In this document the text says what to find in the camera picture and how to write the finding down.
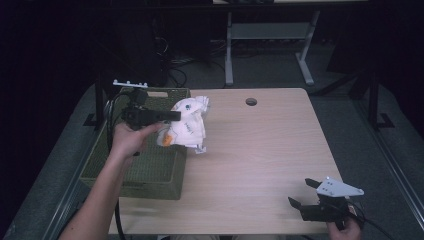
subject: wooden table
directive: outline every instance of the wooden table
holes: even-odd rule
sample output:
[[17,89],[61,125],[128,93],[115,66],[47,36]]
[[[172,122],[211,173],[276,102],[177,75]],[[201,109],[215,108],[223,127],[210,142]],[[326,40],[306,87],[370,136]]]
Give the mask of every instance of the wooden table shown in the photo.
[[[313,234],[287,197],[316,204],[304,179],[341,180],[303,89],[191,90],[208,96],[207,152],[188,150],[180,200],[120,198],[126,234]],[[256,106],[248,106],[255,98]],[[112,221],[110,233],[117,233]]]

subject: green basket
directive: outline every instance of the green basket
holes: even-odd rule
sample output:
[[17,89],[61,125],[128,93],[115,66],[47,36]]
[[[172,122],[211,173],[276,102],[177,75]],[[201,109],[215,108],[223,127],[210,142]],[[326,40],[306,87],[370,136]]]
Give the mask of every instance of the green basket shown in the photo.
[[[180,100],[189,98],[189,89],[148,88],[149,94],[144,107],[152,110],[169,111]],[[120,121],[119,113],[126,107],[128,98],[120,97],[115,104],[114,117]],[[177,200],[181,197],[187,148],[179,145],[161,147],[156,144],[157,133],[148,138],[148,147],[135,157],[125,175],[121,197]],[[105,125],[101,129],[80,180],[92,187],[108,157]]]

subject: human arm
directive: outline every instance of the human arm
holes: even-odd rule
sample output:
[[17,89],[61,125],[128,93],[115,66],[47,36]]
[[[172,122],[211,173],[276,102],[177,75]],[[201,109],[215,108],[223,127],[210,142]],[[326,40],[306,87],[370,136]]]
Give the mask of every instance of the human arm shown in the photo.
[[106,239],[124,176],[134,153],[146,147],[145,138],[161,124],[133,131],[126,124],[116,125],[110,154],[86,201],[71,219],[59,239]]
[[331,240],[361,240],[361,228],[352,218],[345,221],[345,229],[339,230],[334,222],[327,223]]

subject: dark background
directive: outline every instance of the dark background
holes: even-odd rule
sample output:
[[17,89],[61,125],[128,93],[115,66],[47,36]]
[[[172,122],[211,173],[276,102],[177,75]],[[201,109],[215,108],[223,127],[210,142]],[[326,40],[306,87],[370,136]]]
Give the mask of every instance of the dark background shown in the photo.
[[[376,1],[369,9],[323,11],[314,39],[337,42],[329,70],[374,69],[424,136],[424,17],[417,2]],[[89,86],[99,77],[109,95],[114,78],[161,86],[166,62],[155,54],[153,36],[166,36],[174,48],[188,52],[193,46],[192,54],[207,60],[209,38],[222,34],[217,24],[225,24],[225,14],[215,15],[214,24],[196,14],[176,14],[152,29],[152,16],[87,14],[82,3],[0,2],[1,236]],[[198,21],[190,25],[192,33],[206,33],[203,38],[182,33],[193,19]]]

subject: white cloth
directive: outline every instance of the white cloth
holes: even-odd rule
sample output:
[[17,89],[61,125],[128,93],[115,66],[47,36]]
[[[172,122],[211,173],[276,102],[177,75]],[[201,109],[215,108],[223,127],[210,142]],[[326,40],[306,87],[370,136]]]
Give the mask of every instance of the white cloth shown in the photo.
[[172,111],[181,112],[181,120],[165,124],[159,130],[157,144],[165,147],[177,144],[195,148],[196,153],[206,152],[203,146],[206,137],[203,118],[209,111],[209,98],[198,96],[183,99],[175,104]]

